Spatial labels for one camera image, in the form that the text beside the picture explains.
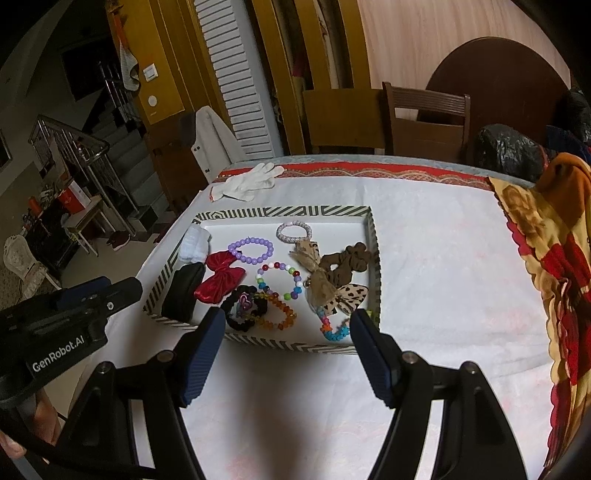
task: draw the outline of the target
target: white ornate chair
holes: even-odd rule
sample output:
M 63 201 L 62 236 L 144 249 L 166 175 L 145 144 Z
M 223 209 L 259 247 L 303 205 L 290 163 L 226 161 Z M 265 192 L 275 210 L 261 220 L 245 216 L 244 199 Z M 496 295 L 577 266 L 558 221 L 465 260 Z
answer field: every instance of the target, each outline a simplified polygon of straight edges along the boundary
M 4 243 L 4 266 L 22 279 L 22 299 L 30 299 L 43 283 L 48 281 L 58 290 L 59 283 L 48 273 L 47 267 L 35 260 L 22 235 L 13 235 Z

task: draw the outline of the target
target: blue cloth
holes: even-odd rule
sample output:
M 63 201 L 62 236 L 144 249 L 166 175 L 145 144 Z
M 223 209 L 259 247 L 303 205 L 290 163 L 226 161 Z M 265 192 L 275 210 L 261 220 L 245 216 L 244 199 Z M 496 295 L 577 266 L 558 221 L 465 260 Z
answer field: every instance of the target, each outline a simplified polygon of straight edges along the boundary
M 546 142 L 546 147 L 549 149 L 577 155 L 588 165 L 591 165 L 591 152 L 587 145 L 568 130 L 546 125 Z

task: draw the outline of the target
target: wood-grain wall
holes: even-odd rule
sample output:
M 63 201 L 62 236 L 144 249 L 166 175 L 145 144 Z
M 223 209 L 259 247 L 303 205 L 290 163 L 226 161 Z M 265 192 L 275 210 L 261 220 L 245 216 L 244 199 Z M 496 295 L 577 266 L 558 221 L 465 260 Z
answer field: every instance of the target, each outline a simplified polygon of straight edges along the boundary
M 566 63 L 511 0 L 358 0 L 373 88 L 424 89 L 439 63 L 479 37 L 503 37 L 540 54 L 570 87 Z

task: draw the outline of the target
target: black pouch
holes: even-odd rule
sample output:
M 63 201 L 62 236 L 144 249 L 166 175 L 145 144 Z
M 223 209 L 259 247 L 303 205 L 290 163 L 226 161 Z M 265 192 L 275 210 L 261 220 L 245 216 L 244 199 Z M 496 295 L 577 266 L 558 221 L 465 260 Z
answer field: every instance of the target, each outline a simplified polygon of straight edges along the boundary
M 204 275 L 205 265 L 201 262 L 185 265 L 176 271 L 162 303 L 162 316 L 178 322 L 190 323 L 197 302 L 193 293 L 201 285 Z

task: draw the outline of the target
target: purple beaded bracelet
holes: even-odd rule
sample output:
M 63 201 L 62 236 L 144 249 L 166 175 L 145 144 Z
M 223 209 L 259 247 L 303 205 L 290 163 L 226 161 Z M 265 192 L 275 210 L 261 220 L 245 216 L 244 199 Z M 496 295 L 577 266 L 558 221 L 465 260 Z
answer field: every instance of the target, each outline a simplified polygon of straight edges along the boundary
M 264 245 L 267 248 L 267 253 L 262 254 L 258 258 L 247 257 L 246 255 L 242 255 L 240 250 L 237 250 L 238 247 L 248 244 L 257 244 L 257 245 Z M 243 238 L 238 242 L 234 242 L 233 244 L 228 245 L 228 251 L 234 255 L 238 260 L 241 262 L 256 265 L 259 263 L 264 263 L 265 260 L 271 258 L 273 256 L 273 243 L 269 240 L 265 240 L 264 238 L 255 238 L 253 236 Z

